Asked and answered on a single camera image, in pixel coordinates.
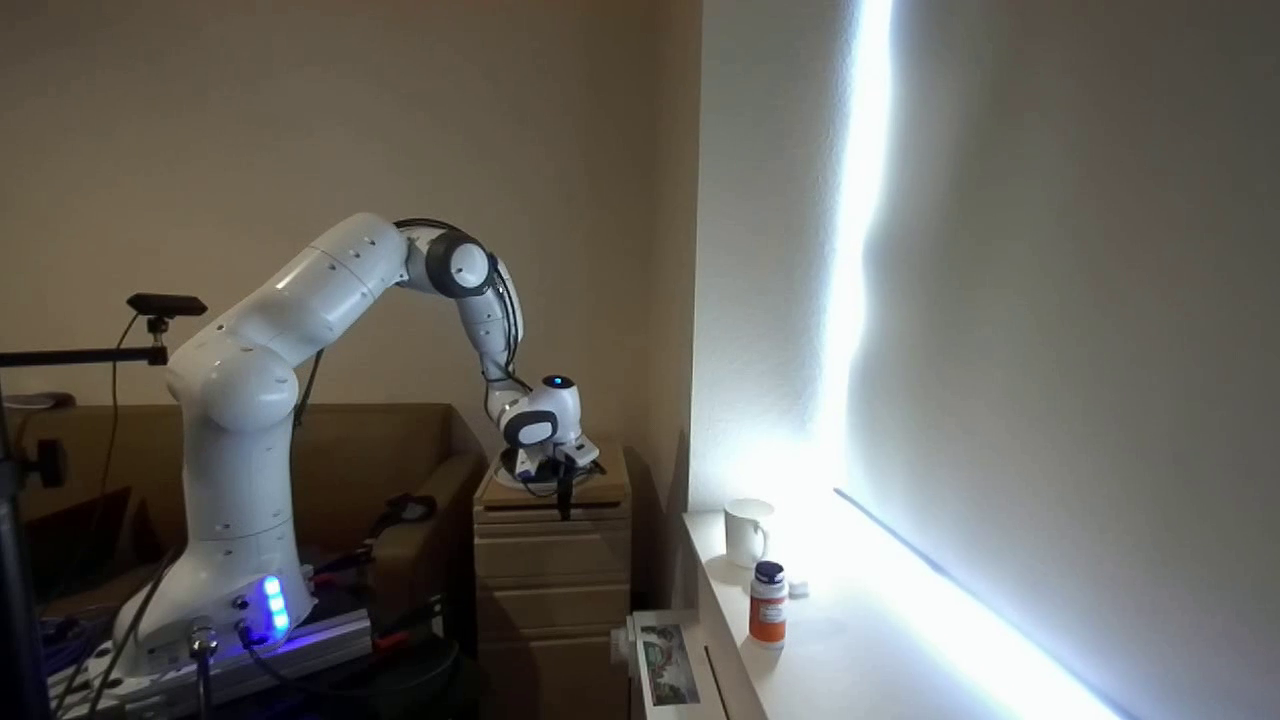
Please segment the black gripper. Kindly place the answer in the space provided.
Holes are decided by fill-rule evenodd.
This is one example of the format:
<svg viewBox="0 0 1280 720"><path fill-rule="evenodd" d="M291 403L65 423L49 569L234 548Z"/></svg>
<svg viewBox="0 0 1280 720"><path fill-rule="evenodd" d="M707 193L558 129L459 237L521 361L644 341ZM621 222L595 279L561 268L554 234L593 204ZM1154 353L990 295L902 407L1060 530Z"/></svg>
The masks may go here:
<svg viewBox="0 0 1280 720"><path fill-rule="evenodd" d="M573 521L573 489L595 474L602 464L575 464L570 454L554 454L531 467L530 489L558 492L561 521Z"/></svg>

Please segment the robot base with blue lights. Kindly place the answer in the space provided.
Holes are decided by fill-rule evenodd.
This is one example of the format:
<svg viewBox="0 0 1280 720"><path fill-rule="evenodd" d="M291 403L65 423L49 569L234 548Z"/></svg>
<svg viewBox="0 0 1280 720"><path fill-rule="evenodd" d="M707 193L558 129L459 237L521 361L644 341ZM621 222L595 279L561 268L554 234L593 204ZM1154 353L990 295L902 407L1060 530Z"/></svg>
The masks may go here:
<svg viewBox="0 0 1280 720"><path fill-rule="evenodd" d="M281 577L220 588L196 612L160 612L160 586L143 586L85 661L49 676L53 720L209 713L369 658L363 609L295 609Z"/></svg>

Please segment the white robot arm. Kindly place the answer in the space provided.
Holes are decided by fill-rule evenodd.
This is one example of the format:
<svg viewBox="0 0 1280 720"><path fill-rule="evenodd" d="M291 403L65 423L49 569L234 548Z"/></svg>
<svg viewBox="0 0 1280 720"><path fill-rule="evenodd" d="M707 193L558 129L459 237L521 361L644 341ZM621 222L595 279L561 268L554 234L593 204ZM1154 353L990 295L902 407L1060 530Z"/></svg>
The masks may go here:
<svg viewBox="0 0 1280 720"><path fill-rule="evenodd" d="M196 621L290 636L317 595L295 540L291 454L307 407L300 370L344 341L388 291L455 303L486 414L510 474L575 477L602 461L570 376L518 376L524 308L505 261L448 222L358 213L320 234L258 291L170 361L181 407L186 551L115 617L121 641L156 646Z"/></svg>

